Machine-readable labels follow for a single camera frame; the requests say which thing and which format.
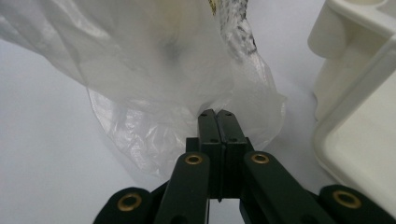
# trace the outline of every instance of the crumpled plastic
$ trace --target crumpled plastic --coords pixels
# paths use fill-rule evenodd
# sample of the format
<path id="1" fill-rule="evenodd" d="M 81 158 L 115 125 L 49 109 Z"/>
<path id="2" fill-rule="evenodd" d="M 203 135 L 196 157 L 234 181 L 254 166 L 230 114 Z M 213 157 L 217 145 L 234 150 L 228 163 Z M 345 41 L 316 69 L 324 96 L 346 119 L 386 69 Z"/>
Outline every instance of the crumpled plastic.
<path id="1" fill-rule="evenodd" d="M 1 0 L 0 37 L 86 86 L 117 148 L 168 176 L 208 108 L 232 111 L 258 150 L 283 123 L 284 97 L 257 52 L 247 1 L 209 2 Z"/>

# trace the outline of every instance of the plastic bag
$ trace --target plastic bag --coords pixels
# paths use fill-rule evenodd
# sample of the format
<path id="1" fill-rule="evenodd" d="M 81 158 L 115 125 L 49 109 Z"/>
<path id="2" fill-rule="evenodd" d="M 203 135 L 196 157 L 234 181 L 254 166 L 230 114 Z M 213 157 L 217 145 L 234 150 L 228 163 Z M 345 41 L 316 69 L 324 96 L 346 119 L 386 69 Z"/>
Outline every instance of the plastic bag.
<path id="1" fill-rule="evenodd" d="M 169 175 L 205 109 L 235 113 L 256 149 L 284 117 L 247 1 L 209 2 L 1 0 L 0 36 L 89 88 L 116 146 L 142 170 Z"/>

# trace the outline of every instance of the brass screw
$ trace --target brass screw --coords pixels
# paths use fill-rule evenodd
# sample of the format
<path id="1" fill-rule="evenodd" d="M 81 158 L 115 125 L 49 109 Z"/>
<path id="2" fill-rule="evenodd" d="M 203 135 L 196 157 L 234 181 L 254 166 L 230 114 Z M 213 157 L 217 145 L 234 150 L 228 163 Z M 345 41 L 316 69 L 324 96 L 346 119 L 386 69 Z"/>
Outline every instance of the brass screw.
<path id="1" fill-rule="evenodd" d="M 201 163 L 202 160 L 203 160 L 202 157 L 200 157 L 198 155 L 190 155 L 184 161 L 190 165 L 197 165 L 197 164 Z"/>
<path id="2" fill-rule="evenodd" d="M 254 154 L 253 156 L 251 156 L 251 159 L 259 164 L 265 164 L 270 161 L 270 159 L 264 154 Z"/>
<path id="3" fill-rule="evenodd" d="M 134 199 L 134 203 L 132 203 L 132 204 L 125 203 L 125 200 L 130 199 L 130 198 Z M 122 198 L 119 199 L 117 206 L 120 209 L 120 211 L 122 211 L 122 212 L 130 212 L 130 211 L 136 209 L 137 207 L 139 207 L 141 203 L 142 203 L 142 197 L 140 197 L 139 194 L 127 193 L 124 196 L 122 196 Z"/>
<path id="4" fill-rule="evenodd" d="M 349 192 L 343 190 L 336 190 L 332 193 L 332 196 L 334 197 L 336 202 L 343 205 L 344 207 L 353 209 L 361 207 L 361 200 Z M 345 198 L 343 199 L 343 196 L 347 197 L 350 201 L 346 201 Z"/>

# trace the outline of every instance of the clear plastic bag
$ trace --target clear plastic bag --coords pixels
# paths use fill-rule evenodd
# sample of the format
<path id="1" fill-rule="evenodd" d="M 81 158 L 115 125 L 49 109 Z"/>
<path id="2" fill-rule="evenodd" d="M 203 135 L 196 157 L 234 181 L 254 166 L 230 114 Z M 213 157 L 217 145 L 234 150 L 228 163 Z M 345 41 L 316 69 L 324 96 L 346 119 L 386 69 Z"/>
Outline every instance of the clear plastic bag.
<path id="1" fill-rule="evenodd" d="M 169 175 L 205 109 L 235 113 L 256 149 L 282 126 L 284 97 L 257 53 L 246 6 L 1 0 L 0 37 L 85 85 L 116 146 L 142 170 Z"/>

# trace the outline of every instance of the white plastic container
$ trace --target white plastic container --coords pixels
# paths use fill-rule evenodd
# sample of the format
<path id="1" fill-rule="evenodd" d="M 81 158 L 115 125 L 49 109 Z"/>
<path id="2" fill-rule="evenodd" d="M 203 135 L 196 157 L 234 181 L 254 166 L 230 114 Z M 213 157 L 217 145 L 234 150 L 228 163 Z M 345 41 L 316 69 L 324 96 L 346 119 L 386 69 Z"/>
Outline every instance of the white plastic container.
<path id="1" fill-rule="evenodd" d="M 308 45 L 318 161 L 396 217 L 396 0 L 327 0 Z"/>

